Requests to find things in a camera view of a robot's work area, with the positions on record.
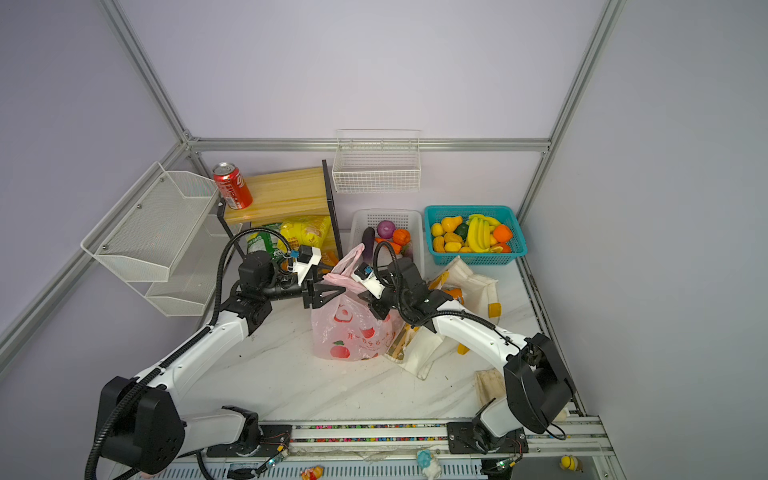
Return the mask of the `pink plastic grocery bag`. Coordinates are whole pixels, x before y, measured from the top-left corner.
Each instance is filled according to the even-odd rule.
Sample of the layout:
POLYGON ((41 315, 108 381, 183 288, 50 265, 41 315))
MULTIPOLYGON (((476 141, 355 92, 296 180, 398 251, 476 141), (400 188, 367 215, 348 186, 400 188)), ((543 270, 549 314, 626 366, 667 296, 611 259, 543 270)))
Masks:
POLYGON ((365 287, 352 274, 363 253, 363 244, 354 247, 320 282, 334 296, 324 293, 324 305, 311 310, 312 351, 320 359, 362 361, 383 355, 404 327, 397 311, 379 320, 359 298, 365 287))

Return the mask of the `orange soda can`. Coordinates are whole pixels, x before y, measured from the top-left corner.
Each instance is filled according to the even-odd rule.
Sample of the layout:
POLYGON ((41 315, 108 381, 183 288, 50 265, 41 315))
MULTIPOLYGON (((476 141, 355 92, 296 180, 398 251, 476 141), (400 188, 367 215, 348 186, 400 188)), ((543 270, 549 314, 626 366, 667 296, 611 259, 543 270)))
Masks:
POLYGON ((461 288, 444 289, 444 292, 449 294, 454 300, 464 303, 464 296, 461 288))

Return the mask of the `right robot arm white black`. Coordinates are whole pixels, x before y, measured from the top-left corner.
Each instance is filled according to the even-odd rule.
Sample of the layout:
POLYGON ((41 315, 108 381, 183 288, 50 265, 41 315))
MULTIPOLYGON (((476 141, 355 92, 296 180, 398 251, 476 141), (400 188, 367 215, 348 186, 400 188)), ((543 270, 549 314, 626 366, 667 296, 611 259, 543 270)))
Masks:
POLYGON ((470 447, 489 453, 510 433, 527 429, 567 439, 556 417, 572 400, 575 385, 555 342, 543 333, 524 336, 471 312, 442 291, 431 289, 408 258, 378 265, 360 263, 352 278, 364 287, 359 295, 380 320, 397 311, 406 324, 449 337, 468 347, 501 372, 505 394, 484 405, 472 421, 470 447))

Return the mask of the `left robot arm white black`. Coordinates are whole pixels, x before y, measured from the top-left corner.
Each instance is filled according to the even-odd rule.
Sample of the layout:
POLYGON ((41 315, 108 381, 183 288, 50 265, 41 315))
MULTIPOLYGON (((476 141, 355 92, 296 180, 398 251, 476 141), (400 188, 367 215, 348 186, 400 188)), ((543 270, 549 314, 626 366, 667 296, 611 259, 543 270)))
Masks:
POLYGON ((255 251, 245 256, 238 281, 228 297, 223 280, 231 250, 246 231, 223 248, 216 268, 210 320, 165 358, 139 374, 114 377, 102 389, 93 444, 84 476, 94 479, 100 459, 137 473, 157 474, 177 457, 200 457, 204 450, 225 445, 239 456, 261 449, 264 434, 257 413, 222 405, 207 413, 183 416, 179 410, 190 389, 228 351, 252 336, 278 300, 301 298, 317 309, 343 293, 322 284, 325 269, 316 247, 292 248, 280 233, 271 236, 283 249, 271 255, 255 251))

